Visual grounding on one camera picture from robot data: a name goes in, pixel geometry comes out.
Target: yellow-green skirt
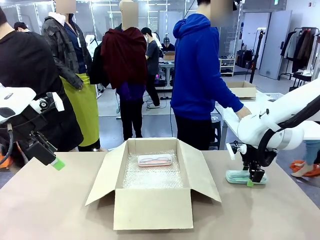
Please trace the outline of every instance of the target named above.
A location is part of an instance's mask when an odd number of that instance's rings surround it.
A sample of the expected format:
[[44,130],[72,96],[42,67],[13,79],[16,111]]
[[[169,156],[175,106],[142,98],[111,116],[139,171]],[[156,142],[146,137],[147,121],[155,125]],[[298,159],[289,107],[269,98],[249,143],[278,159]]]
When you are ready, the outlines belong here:
[[66,79],[60,78],[84,138],[79,146],[86,147],[99,139],[99,112],[95,86],[90,84],[86,73],[77,75],[84,83],[82,90],[75,89]]

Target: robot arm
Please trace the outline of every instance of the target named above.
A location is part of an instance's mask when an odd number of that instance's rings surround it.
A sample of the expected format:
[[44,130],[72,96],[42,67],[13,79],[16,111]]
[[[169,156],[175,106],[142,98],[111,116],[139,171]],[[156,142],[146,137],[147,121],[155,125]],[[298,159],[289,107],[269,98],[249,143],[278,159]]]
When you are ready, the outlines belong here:
[[57,149],[39,132],[47,121],[43,114],[56,108],[64,111],[64,105],[56,92],[33,100],[36,93],[27,87],[0,88],[1,138],[9,143],[3,163],[10,155],[13,143],[19,141],[21,150],[29,158],[37,158],[44,165],[53,165],[60,170],[64,165],[56,158]]
[[274,102],[268,102],[259,114],[243,118],[237,129],[242,143],[234,142],[229,150],[242,155],[244,170],[259,183],[277,150],[297,148],[304,139],[299,125],[305,120],[320,120],[320,78],[299,87]]

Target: maroon jacket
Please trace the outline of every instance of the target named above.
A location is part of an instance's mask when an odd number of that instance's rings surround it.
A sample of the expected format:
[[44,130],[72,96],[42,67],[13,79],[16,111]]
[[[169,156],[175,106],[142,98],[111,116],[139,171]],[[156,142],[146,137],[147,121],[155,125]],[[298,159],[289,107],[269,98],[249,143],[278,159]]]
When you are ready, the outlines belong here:
[[101,56],[113,89],[125,82],[147,83],[146,51],[147,42],[138,28],[109,29],[102,39]]

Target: hood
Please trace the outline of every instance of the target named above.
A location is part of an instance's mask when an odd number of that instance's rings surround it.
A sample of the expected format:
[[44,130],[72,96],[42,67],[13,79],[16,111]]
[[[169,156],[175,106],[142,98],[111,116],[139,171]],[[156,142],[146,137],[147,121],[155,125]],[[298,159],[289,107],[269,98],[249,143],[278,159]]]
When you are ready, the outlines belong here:
[[125,31],[109,29],[110,37],[116,38],[120,42],[130,42],[133,44],[147,44],[144,35],[136,27],[130,27]]
[[183,36],[208,28],[210,25],[210,20],[205,15],[194,13],[187,19],[180,20],[176,23],[173,29],[173,35],[176,39],[180,39]]
[[56,21],[58,21],[62,26],[65,25],[65,22],[66,22],[66,16],[65,15],[62,15],[62,14],[59,14],[59,13],[56,13],[56,12],[49,12],[48,14],[49,16],[47,16],[44,21],[48,20],[48,19],[55,19]]

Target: cardboard box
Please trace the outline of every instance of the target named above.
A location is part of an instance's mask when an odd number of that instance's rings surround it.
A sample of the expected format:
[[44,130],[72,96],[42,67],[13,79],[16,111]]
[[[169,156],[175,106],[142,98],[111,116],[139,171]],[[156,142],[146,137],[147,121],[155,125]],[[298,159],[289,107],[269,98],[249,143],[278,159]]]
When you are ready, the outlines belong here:
[[247,81],[229,81],[226,85],[238,98],[255,98],[257,95],[256,85]]
[[[129,153],[170,150],[176,151],[182,188],[123,188]],[[171,137],[132,138],[105,156],[85,205],[115,191],[114,230],[192,229],[191,190],[221,202],[201,151]]]
[[176,52],[174,51],[167,51],[164,53],[163,59],[165,61],[174,61],[176,56]]

